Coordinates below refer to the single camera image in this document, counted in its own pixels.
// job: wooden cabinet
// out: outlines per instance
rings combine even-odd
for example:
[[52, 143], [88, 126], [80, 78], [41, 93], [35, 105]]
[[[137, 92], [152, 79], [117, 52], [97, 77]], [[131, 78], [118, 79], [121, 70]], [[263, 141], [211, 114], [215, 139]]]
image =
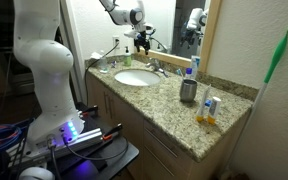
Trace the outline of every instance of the wooden cabinet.
[[138, 158], [127, 168], [136, 180], [215, 179], [223, 170], [246, 120], [240, 120], [202, 162], [196, 163], [93, 75], [90, 75], [87, 82], [91, 87], [89, 105], [97, 104], [102, 119], [112, 126], [122, 123], [124, 137], [139, 149]]

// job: cup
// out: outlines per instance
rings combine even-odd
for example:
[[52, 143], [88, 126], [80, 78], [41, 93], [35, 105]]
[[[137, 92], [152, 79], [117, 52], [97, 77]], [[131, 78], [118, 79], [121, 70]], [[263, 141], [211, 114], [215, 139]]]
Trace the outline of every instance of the cup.
[[197, 89], [197, 81], [193, 79], [183, 79], [180, 89], [180, 100], [182, 102], [193, 102]]

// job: white sink basin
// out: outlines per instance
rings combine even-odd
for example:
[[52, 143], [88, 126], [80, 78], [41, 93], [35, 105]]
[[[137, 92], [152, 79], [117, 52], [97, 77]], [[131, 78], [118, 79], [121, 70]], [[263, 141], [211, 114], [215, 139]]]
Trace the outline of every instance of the white sink basin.
[[157, 74], [138, 69], [122, 70], [115, 75], [115, 79], [131, 86], [150, 86], [160, 82]]

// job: wall outlet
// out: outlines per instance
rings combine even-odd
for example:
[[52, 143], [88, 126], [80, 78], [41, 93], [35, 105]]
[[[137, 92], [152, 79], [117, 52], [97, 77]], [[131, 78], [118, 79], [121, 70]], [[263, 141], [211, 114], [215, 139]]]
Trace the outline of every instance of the wall outlet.
[[120, 43], [121, 43], [120, 42], [120, 37], [119, 36], [113, 36], [113, 47], [115, 47], [116, 44], [118, 44], [115, 49], [119, 49], [120, 48]]

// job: granite countertop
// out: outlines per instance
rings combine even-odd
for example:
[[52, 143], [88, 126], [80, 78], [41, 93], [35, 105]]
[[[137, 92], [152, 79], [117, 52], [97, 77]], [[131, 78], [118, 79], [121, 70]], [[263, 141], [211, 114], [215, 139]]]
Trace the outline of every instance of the granite countertop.
[[162, 73], [156, 72], [161, 78], [160, 83], [135, 87], [114, 79], [115, 74], [123, 69], [152, 71], [144, 63], [133, 60], [131, 67], [118, 63], [107, 74], [100, 73], [96, 68], [90, 68], [89, 72], [162, 130], [196, 162], [201, 162], [230, 128], [251, 110], [252, 101], [211, 88], [208, 99], [217, 96], [222, 100], [220, 113], [215, 125], [210, 125], [207, 121], [199, 123], [195, 121], [195, 113], [207, 85], [198, 83], [194, 103], [182, 103], [179, 97], [182, 80], [180, 76], [168, 72], [169, 78], [165, 78]]

